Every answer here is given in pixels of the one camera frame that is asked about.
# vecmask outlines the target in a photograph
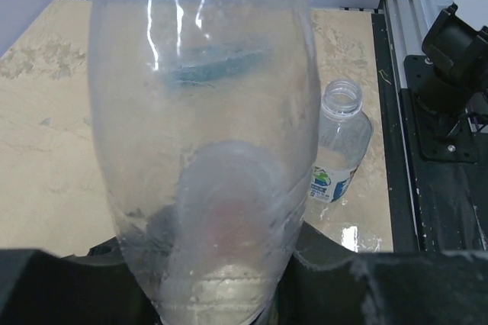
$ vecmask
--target bottle label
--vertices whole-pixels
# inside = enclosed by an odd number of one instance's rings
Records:
[[[334,171],[314,166],[310,197],[327,203],[338,200],[349,187],[357,169]]]

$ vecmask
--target water bottle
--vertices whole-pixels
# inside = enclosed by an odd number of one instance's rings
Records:
[[[164,324],[273,298],[316,158],[305,0],[94,0],[95,150],[124,259]]]
[[[341,198],[366,154],[373,126],[362,109],[362,92],[349,79],[330,82],[322,97],[319,151],[310,196],[316,203]]]

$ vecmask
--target black bracket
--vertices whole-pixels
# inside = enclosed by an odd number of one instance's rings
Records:
[[[475,163],[478,160],[469,120],[427,111],[417,97],[419,89],[429,77],[434,66],[426,56],[408,56],[404,62],[406,82],[412,93],[416,136],[423,159],[450,163]]]

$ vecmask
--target plastic bottle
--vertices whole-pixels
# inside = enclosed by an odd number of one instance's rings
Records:
[[[169,325],[251,323],[316,158],[305,0],[94,0],[95,149],[124,258]]]
[[[361,87],[340,79],[322,97],[319,151],[310,196],[326,203],[341,198],[368,150],[373,126],[362,109]]]

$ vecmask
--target crumpled plastic bottle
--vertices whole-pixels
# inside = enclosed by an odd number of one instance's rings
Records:
[[[124,258],[164,324],[251,323],[316,158],[304,0],[94,0],[95,149]]]

